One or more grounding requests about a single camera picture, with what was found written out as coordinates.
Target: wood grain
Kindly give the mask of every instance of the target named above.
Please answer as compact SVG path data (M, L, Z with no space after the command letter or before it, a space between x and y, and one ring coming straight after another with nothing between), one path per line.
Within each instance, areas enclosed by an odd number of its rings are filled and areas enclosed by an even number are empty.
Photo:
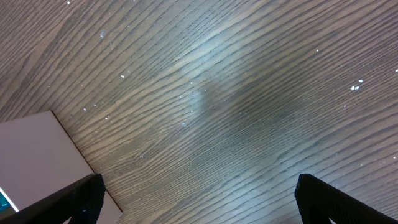
M54 111L118 223L300 223L300 173L398 218L398 2L19 0L0 20L0 121Z

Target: glowing white strip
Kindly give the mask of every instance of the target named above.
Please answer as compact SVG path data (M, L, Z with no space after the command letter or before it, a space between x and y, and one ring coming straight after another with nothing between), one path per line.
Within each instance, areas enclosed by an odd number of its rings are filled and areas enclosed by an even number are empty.
M6 193L2 190L0 187L0 193L6 198L6 200L10 203L11 207L16 211L19 212L18 208L14 205L14 203L11 201L11 199L6 195Z

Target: white speck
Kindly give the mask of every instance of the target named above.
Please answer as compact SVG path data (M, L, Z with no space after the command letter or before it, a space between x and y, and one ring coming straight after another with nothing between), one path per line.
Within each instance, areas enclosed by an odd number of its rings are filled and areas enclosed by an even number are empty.
M101 30L101 33L99 35L101 37L101 39L103 39L105 37L105 35L106 35L106 30Z

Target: wooden surface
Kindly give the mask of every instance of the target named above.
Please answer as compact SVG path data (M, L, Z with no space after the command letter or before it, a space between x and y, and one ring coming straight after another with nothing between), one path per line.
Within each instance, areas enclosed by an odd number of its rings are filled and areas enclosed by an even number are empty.
M53 110L119 223L300 223L304 172L398 218L396 1L3 0L0 20L0 121Z

